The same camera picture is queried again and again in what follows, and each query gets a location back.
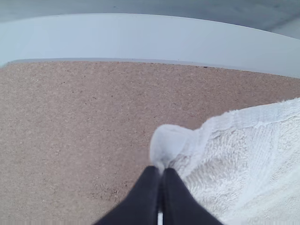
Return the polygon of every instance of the terry cloth towel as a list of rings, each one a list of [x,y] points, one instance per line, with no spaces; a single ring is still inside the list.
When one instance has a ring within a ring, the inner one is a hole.
[[[150,160],[174,168],[224,224],[300,221],[300,98],[226,112],[199,129],[162,125]]]

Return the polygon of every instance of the cork surface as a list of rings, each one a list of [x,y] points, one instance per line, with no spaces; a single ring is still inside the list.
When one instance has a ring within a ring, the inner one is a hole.
[[[164,123],[300,97],[300,79],[219,68],[42,62],[0,69],[0,219],[93,222],[120,202]]]

